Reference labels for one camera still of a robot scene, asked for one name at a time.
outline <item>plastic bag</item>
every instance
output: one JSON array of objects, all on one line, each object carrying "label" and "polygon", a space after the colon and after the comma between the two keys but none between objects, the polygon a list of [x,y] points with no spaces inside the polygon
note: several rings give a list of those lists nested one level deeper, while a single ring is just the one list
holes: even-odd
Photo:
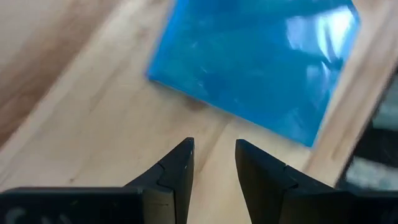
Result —
[{"label": "plastic bag", "polygon": [[147,74],[312,146],[358,27],[347,0],[178,0]]}]

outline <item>blue plastic bag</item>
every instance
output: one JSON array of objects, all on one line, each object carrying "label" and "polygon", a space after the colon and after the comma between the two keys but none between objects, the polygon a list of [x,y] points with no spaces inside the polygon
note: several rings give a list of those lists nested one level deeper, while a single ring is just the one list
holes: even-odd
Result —
[{"label": "blue plastic bag", "polygon": [[358,28],[348,0],[177,0],[148,76],[312,146]]}]

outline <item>blue plastic sheet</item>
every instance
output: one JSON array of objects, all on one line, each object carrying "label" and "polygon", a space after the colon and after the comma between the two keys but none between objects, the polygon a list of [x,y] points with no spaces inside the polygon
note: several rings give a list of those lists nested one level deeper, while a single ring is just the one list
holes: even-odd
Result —
[{"label": "blue plastic sheet", "polygon": [[347,0],[177,0],[148,76],[312,146],[358,27]]}]

